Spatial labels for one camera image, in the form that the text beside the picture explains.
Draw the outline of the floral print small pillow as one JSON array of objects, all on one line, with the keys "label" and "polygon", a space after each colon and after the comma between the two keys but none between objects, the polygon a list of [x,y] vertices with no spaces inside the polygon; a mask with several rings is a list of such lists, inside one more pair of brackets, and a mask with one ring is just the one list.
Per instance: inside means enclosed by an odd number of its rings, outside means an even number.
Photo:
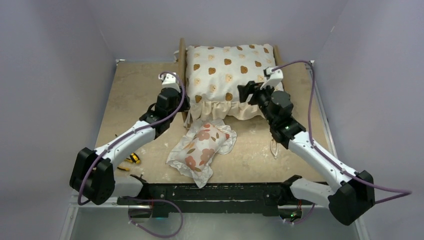
[{"label": "floral print small pillow", "polygon": [[237,133],[222,119],[198,119],[171,150],[166,164],[192,178],[201,189],[213,175],[210,164],[214,156],[230,153],[236,140]]}]

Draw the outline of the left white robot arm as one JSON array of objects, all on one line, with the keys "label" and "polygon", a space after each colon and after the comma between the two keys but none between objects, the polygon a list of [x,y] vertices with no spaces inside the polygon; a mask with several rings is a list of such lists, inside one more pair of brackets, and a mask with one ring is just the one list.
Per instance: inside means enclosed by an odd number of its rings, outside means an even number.
[{"label": "left white robot arm", "polygon": [[94,150],[87,147],[77,154],[69,185],[78,191],[77,203],[105,203],[110,197],[130,197],[138,205],[146,203],[149,191],[141,177],[116,178],[118,166],[142,146],[154,141],[169,127],[179,112],[188,109],[184,87],[164,87],[157,101],[126,132]]}]

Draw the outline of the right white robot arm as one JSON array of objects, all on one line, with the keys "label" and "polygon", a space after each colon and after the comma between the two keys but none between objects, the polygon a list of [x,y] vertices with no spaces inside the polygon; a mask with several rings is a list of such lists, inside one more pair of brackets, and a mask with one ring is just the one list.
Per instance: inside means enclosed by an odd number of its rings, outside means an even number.
[{"label": "right white robot arm", "polygon": [[292,116],[291,96],[271,86],[249,81],[238,85],[239,100],[257,105],[269,124],[272,138],[313,167],[325,184],[298,178],[281,189],[280,196],[288,204],[306,200],[329,209],[332,216],[345,226],[351,225],[375,205],[373,176],[347,166],[314,141]]}]

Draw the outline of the yellow black screwdriver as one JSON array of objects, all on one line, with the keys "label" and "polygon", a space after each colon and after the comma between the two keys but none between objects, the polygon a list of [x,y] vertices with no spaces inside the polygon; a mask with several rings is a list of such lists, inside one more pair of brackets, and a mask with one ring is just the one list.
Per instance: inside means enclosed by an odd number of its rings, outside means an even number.
[{"label": "yellow black screwdriver", "polygon": [[122,162],[129,162],[130,164],[140,164],[141,159],[135,153],[136,147],[138,146],[138,139],[133,137],[128,137],[120,141],[114,148],[114,156],[112,160],[112,165],[115,169],[129,171],[128,167],[121,166]]}]

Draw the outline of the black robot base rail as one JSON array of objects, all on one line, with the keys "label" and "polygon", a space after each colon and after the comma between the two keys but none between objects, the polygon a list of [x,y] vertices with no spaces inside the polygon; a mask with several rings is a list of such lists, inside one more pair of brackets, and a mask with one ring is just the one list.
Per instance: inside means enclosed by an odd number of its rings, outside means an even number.
[{"label": "black robot base rail", "polygon": [[298,200],[282,182],[148,183],[135,198],[119,197],[118,205],[147,206],[154,218],[170,213],[280,215],[280,206],[297,205]]}]

